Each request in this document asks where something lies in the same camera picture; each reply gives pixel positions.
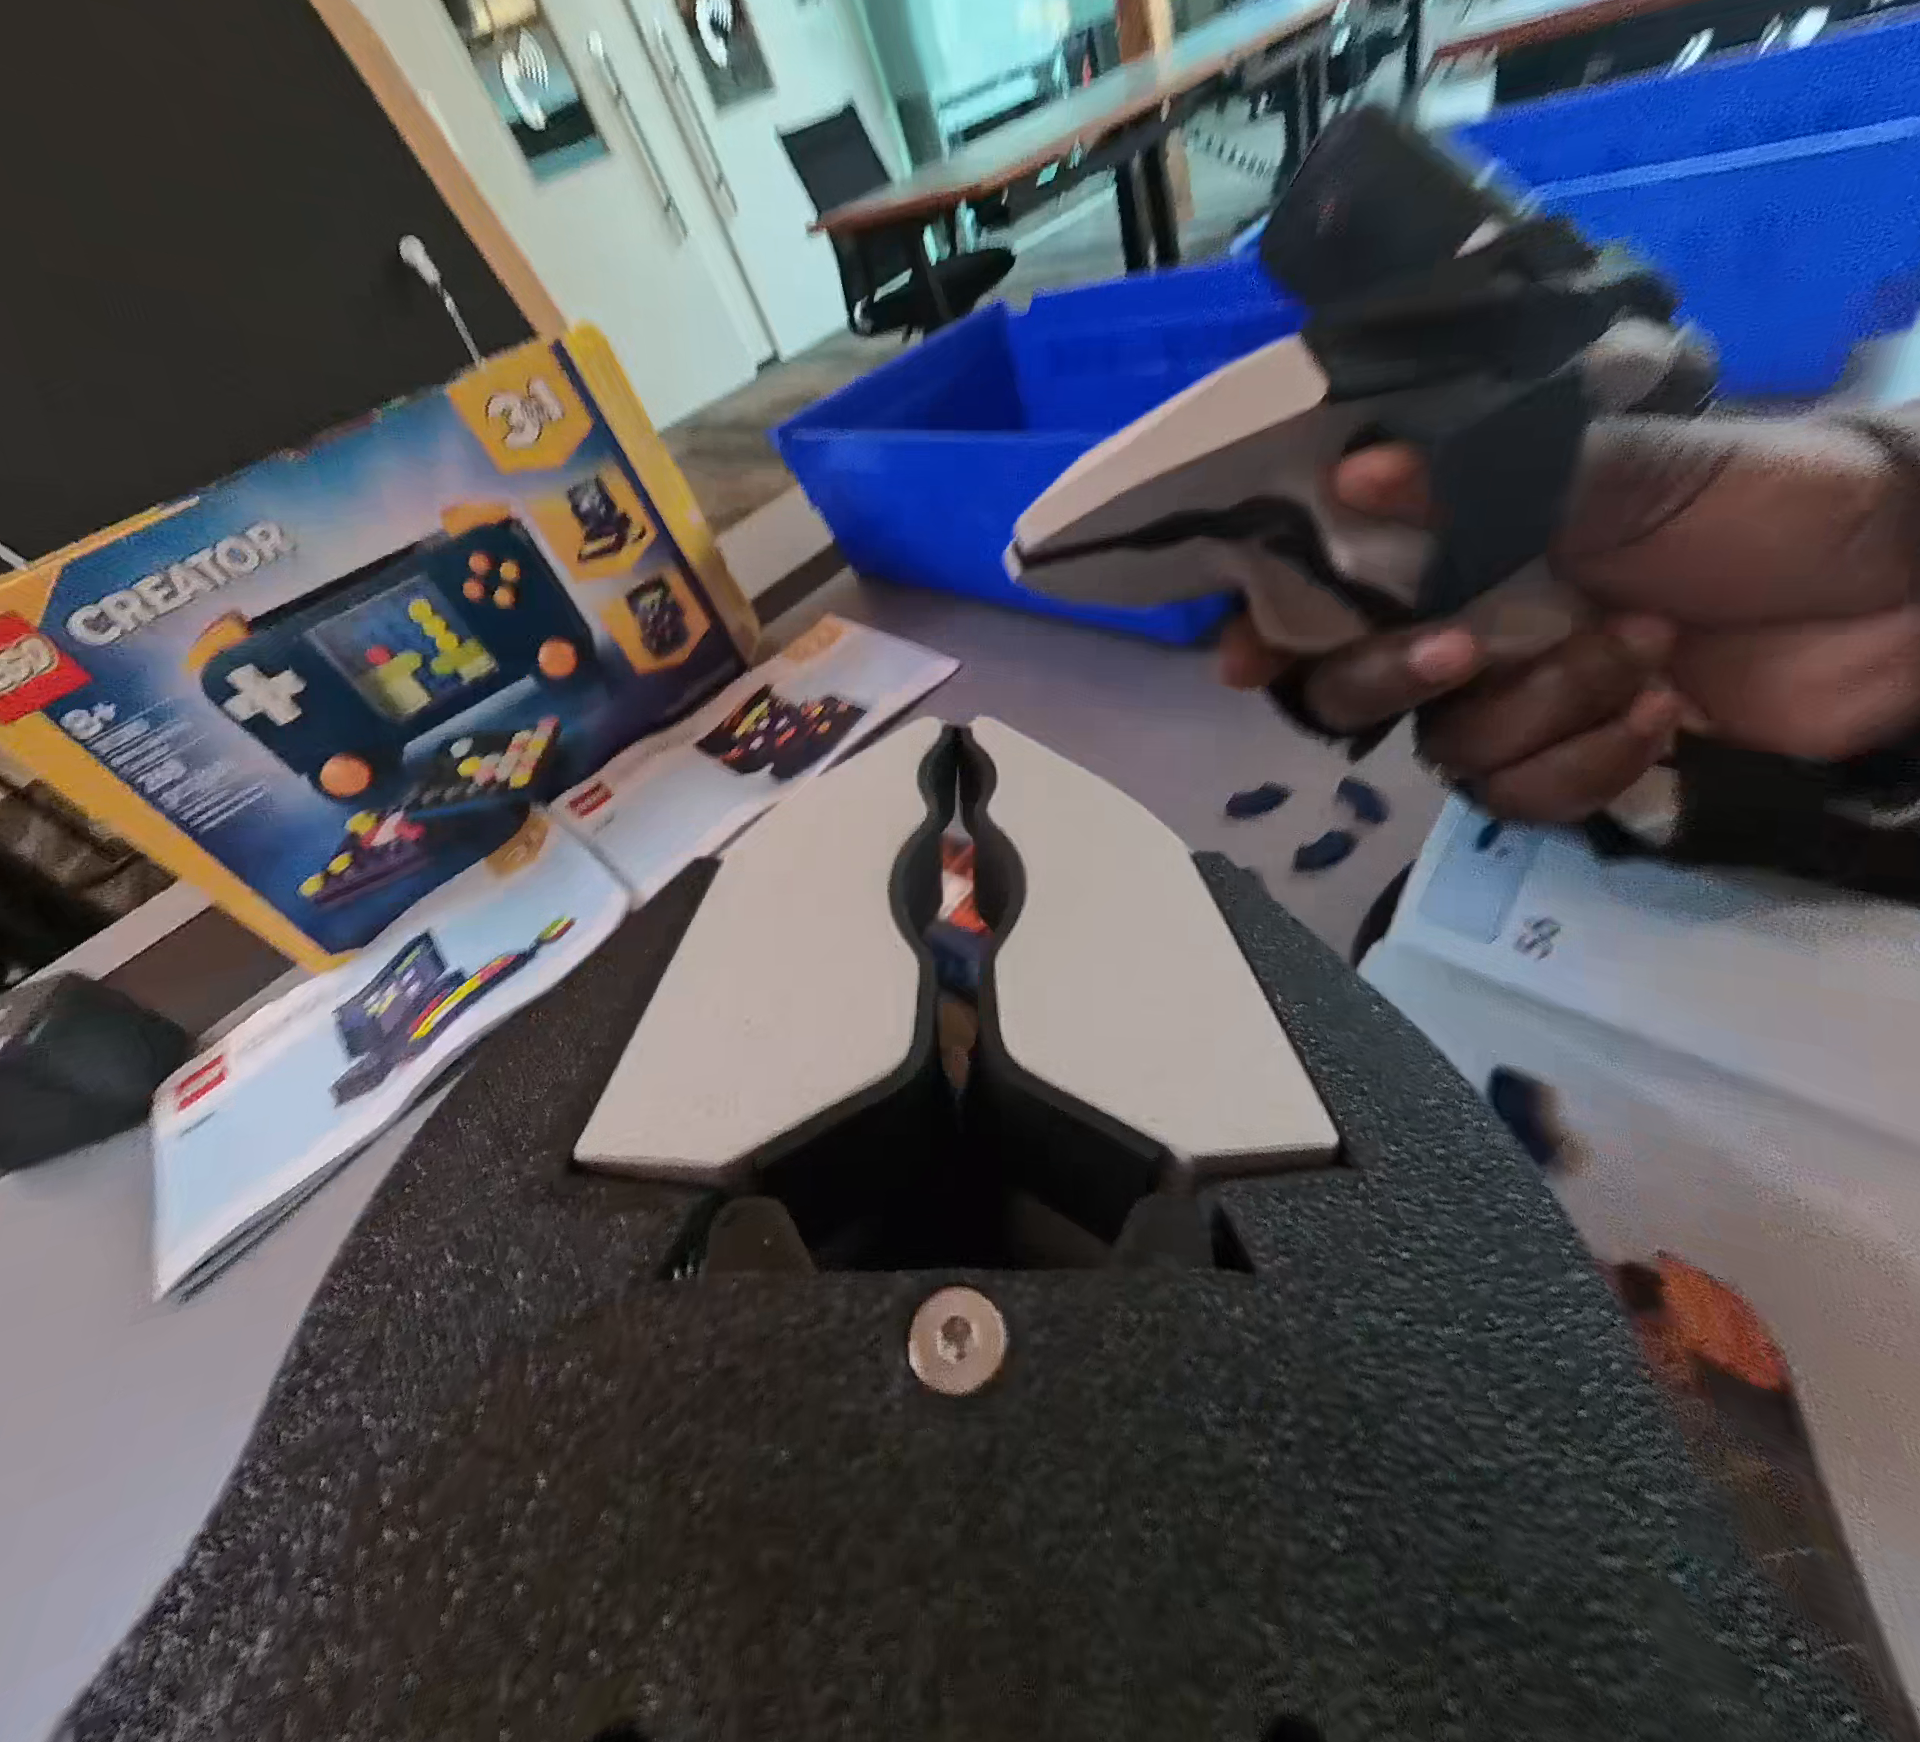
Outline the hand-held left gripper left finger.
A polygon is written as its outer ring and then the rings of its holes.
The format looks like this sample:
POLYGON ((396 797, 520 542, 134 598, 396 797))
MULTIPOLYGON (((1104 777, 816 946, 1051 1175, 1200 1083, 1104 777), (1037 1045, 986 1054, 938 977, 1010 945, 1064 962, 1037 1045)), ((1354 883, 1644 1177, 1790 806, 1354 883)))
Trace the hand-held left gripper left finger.
POLYGON ((923 924, 958 734, 907 723, 718 860, 574 1143, 597 1174, 875 1186, 946 1130, 923 924))

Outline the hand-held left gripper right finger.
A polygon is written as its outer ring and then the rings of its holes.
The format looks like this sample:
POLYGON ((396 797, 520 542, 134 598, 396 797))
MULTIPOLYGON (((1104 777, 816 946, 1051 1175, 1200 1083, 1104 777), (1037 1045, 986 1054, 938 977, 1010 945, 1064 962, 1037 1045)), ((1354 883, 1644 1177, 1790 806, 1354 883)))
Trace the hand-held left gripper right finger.
POLYGON ((1111 781, 965 730, 989 1044, 1179 1174, 1327 1167, 1340 1136, 1193 852, 1111 781))

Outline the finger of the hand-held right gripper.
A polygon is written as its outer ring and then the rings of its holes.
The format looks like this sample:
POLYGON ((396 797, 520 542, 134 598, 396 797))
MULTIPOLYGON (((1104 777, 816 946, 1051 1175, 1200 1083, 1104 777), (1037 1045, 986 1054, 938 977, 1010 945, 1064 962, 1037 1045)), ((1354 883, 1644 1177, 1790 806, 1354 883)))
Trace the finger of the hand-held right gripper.
POLYGON ((1299 502, 1239 502, 1163 515, 1136 529, 1045 545, 1012 542, 1010 578, 1064 602, 1157 605, 1212 595, 1251 604, 1324 580, 1324 535, 1299 502))
POLYGON ((1328 389, 1306 336, 1255 346, 1082 454, 1016 519, 1007 560, 1166 550, 1270 504, 1319 515, 1328 389))

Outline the blue and orange brick model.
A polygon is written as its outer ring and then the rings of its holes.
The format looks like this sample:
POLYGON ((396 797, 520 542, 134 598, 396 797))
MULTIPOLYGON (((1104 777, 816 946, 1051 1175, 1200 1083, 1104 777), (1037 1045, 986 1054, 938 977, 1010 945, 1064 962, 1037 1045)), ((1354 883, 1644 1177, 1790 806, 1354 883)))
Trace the blue and orange brick model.
POLYGON ((958 822, 946 824, 937 848, 911 865, 907 904, 932 960, 942 1006, 969 1025, 977 1024, 995 935, 977 901, 976 843, 958 822))

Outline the person's right forearm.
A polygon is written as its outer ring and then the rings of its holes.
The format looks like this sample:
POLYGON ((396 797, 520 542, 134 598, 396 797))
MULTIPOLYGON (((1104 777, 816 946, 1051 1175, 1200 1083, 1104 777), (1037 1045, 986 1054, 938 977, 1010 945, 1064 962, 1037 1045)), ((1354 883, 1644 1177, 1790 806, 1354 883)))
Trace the person's right forearm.
POLYGON ((1814 432, 1855 436, 1900 488, 1846 537, 1790 542, 1811 582, 1795 599, 1685 625, 1675 670, 1699 728, 1667 855, 1916 906, 1916 408, 1814 432))

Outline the person's right hand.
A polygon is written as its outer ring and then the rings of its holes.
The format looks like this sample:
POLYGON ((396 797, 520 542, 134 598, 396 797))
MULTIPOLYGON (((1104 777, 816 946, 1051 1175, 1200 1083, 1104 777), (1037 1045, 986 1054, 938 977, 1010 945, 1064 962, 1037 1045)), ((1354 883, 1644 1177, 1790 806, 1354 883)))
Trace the person's right hand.
POLYGON ((1593 423, 1550 569, 1591 610, 1503 655, 1461 623, 1319 660, 1237 615, 1222 676, 1293 688, 1332 739, 1422 717, 1422 761, 1498 818, 1609 809, 1682 733, 1811 763, 1918 718, 1916 404, 1593 423))

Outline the thin booklet with arcade model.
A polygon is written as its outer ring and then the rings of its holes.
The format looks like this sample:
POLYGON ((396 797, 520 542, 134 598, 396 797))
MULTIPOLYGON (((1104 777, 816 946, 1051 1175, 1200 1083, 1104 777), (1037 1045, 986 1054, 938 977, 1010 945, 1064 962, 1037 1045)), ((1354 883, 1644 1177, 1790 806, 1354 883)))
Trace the thin booklet with arcade model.
POLYGON ((911 715, 962 661, 830 614, 547 806, 639 902, 911 715))

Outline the long wooden table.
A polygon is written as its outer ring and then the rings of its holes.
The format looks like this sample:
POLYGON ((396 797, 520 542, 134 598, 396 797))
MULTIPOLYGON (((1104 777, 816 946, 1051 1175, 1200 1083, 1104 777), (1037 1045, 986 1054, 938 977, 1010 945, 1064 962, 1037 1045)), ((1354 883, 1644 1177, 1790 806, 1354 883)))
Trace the long wooden table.
POLYGON ((1362 37, 1373 9, 1405 17, 1400 100, 1409 104, 1422 81, 1429 2, 1243 0, 902 180, 821 211, 808 231, 850 245, 904 237, 921 248, 926 228, 944 228, 964 211, 1002 200, 1024 216, 1109 176, 1126 268, 1176 267, 1181 231, 1167 168, 1171 139, 1206 110, 1279 83, 1293 92, 1287 134, 1294 154, 1305 154, 1328 114, 1328 57, 1362 37))

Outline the blue plastic bin with tag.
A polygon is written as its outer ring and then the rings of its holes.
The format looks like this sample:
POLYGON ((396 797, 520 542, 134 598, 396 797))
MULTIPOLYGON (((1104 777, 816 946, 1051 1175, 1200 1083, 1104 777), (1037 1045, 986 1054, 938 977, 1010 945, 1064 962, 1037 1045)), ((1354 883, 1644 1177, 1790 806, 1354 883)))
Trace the blue plastic bin with tag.
POLYGON ((1663 272, 1727 396, 1823 396, 1916 323, 1915 12, 1513 104, 1453 142, 1663 272))

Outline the black office chair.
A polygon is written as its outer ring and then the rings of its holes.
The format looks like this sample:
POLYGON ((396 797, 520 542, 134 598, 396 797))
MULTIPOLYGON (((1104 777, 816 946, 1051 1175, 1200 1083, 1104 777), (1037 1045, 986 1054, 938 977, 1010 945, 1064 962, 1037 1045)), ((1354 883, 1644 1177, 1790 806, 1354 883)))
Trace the black office chair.
MULTIPOLYGON (((853 101, 830 117, 780 131, 780 148, 816 218, 879 194, 892 182, 853 101)), ((972 314, 1018 267, 1014 248, 960 248, 946 221, 934 250, 928 223, 885 223, 866 235, 828 235, 847 326, 855 336, 928 336, 972 314)))

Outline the white door with window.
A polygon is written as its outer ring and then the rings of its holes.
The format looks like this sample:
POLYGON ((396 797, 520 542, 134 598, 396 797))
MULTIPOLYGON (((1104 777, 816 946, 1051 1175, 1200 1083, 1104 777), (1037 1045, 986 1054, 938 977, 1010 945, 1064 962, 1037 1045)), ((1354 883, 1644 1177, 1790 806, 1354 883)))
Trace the white door with window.
POLYGON ((672 137, 675 170, 661 170, 658 179, 672 191, 677 214, 685 223, 685 238, 695 242, 714 284, 746 373, 757 374, 780 354, 779 334, 732 238, 736 218, 732 184, 710 146, 702 119, 692 108, 689 79, 672 42, 657 24, 654 12, 661 6, 661 0, 619 0, 619 12, 633 30, 626 42, 643 62, 648 85, 643 92, 643 113, 633 108, 626 88, 613 90, 613 97, 629 117, 644 160, 658 127, 672 137))
POLYGON ((740 354, 732 321, 695 242, 666 216, 592 53, 596 33, 621 83, 639 90, 613 24, 618 2, 538 0, 603 146, 549 179, 522 154, 444 0, 353 2, 450 129, 564 313, 607 332, 652 419, 666 427, 702 401, 709 383, 726 384, 740 354))

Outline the thin booklet with blue model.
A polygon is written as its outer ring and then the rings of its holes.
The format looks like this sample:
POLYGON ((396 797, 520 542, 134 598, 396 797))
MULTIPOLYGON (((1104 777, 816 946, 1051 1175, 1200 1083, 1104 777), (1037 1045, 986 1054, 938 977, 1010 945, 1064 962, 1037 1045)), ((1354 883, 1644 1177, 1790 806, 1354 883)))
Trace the thin booklet with blue model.
POLYGON ((194 1294, 441 1092, 630 911, 619 874, 534 816, 372 945, 181 1064, 153 1104, 153 1284, 194 1294))

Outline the open thick instruction booklet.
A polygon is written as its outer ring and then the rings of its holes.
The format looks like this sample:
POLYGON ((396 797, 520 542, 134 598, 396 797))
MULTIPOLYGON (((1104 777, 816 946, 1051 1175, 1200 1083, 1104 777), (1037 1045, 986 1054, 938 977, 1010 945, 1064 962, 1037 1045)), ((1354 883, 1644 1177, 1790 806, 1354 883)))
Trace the open thick instruction booklet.
POLYGON ((1365 977, 1497 1105, 1766 1563, 1916 1729, 1916 909, 1447 804, 1365 977))

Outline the yellow and blue toy box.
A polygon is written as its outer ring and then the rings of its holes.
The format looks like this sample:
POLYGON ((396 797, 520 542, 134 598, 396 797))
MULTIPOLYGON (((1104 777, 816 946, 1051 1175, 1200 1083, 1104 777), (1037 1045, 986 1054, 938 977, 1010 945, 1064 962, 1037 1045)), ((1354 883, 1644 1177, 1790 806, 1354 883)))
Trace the yellow and blue toy box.
POLYGON ((758 623, 575 325, 4 578, 4 772, 308 968, 750 664, 758 623))

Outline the black box-shaped case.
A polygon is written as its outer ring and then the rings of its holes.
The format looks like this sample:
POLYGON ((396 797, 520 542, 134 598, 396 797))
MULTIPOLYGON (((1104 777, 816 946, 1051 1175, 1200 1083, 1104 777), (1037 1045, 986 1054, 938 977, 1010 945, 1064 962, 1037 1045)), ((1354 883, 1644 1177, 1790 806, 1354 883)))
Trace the black box-shaped case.
POLYGON ((87 975, 4 991, 3 1174, 139 1128, 192 1049, 188 1029, 87 975))

